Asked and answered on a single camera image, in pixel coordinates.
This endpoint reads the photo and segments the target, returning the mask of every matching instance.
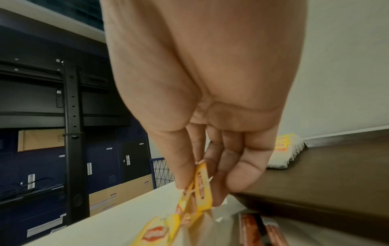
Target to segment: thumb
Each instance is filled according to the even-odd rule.
[[[148,131],[175,176],[175,186],[185,189],[195,174],[195,157],[186,128],[163,132]]]

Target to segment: black metal post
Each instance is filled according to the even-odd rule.
[[[64,66],[65,150],[66,150],[66,224],[89,217],[89,196],[86,191],[87,166],[83,151],[83,114],[77,68]]]

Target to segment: hand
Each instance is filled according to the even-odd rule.
[[[118,91],[175,174],[205,160],[214,205],[265,171],[303,45],[305,0],[102,0]],[[204,154],[205,132],[210,144]]]

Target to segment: black television back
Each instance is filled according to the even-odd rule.
[[[84,126],[130,124],[108,57],[0,26],[0,128],[65,126],[62,61],[76,65]]]

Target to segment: lipton logo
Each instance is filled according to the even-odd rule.
[[[197,178],[199,180],[199,192],[200,192],[200,196],[201,196],[201,199],[204,199],[204,184],[203,184],[203,179],[202,179],[202,176],[201,176],[201,173],[198,172],[197,173]]]
[[[167,227],[155,227],[147,230],[142,239],[148,242],[153,242],[158,239],[164,238],[167,231],[168,231]]]

